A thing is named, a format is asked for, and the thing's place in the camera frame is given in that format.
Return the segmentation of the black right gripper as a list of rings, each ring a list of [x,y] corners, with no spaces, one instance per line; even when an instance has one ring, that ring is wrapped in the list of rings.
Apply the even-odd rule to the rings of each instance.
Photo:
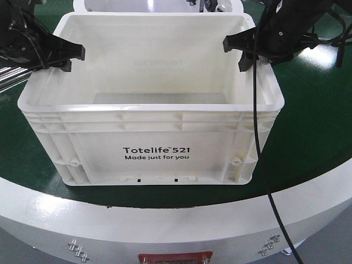
[[[308,30],[329,11],[333,1],[264,1],[266,9],[256,27],[223,40],[224,52],[243,51],[238,63],[239,71],[246,72],[260,56],[273,64],[292,60],[294,53],[318,45],[316,34]]]

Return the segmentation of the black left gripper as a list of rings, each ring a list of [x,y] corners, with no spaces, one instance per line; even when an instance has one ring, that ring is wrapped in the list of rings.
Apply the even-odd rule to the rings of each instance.
[[[58,68],[72,71],[75,58],[85,60],[85,47],[51,35],[34,16],[35,5],[45,1],[1,1],[1,67],[32,71]],[[49,40],[50,49],[45,44]]]

